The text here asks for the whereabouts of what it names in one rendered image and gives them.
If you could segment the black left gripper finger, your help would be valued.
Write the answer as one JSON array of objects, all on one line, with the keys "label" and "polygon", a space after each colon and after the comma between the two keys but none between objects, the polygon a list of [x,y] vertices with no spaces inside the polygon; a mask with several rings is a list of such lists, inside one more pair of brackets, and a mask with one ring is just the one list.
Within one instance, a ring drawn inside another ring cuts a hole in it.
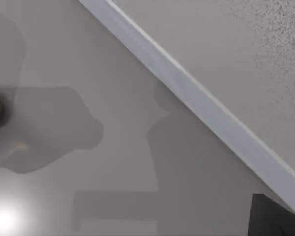
[{"label": "black left gripper finger", "polygon": [[295,214],[264,194],[254,194],[247,236],[295,236]]}]

